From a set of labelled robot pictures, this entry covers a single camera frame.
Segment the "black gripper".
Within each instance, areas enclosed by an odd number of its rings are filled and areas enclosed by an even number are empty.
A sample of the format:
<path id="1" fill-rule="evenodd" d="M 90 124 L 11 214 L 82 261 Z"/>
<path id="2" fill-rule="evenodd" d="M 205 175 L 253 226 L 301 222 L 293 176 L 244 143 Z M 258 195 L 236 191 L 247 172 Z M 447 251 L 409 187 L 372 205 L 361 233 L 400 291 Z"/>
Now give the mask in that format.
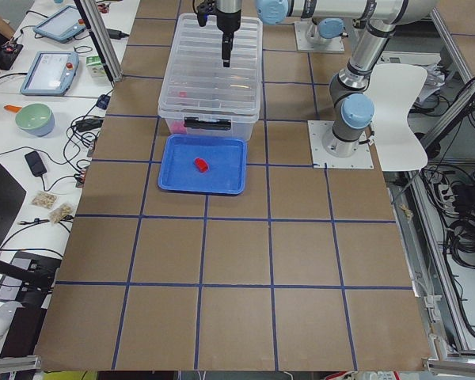
<path id="1" fill-rule="evenodd" d="M 240 0 L 216 0 L 215 15 L 218 29 L 222 32 L 236 32 L 240 28 Z M 230 67 L 234 34 L 222 34 L 222 64 Z"/>

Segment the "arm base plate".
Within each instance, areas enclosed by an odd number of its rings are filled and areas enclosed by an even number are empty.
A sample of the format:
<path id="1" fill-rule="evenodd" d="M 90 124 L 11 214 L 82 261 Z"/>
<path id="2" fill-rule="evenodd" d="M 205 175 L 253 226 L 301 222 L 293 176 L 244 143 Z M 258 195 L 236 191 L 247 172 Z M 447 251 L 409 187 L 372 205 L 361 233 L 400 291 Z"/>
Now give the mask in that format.
<path id="1" fill-rule="evenodd" d="M 374 168 L 370 147 L 364 132 L 357 141 L 340 141 L 333 134 L 333 121 L 331 120 L 309 120 L 308 130 L 314 168 Z"/>
<path id="2" fill-rule="evenodd" d="M 340 18 L 296 21 L 294 23 L 297 50 L 325 54 L 343 54 L 344 22 Z"/>

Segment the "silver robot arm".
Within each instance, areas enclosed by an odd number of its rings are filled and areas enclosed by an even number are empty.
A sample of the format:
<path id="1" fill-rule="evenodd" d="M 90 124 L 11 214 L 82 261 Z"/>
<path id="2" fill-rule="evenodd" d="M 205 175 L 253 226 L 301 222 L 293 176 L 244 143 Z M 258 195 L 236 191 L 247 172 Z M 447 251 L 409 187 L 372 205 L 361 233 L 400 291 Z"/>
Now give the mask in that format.
<path id="1" fill-rule="evenodd" d="M 349 17 L 364 20 L 366 28 L 347 66 L 330 82 L 336 119 L 322 142 L 338 158 L 350 157 L 374 114 L 372 101 L 363 94 L 369 78 L 397 25 L 427 16 L 436 1 L 256 1 L 262 22 L 274 25 L 286 17 Z"/>
<path id="2" fill-rule="evenodd" d="M 340 18 L 312 18 L 305 31 L 305 39 L 311 50 L 343 52 L 343 33 L 344 22 Z"/>

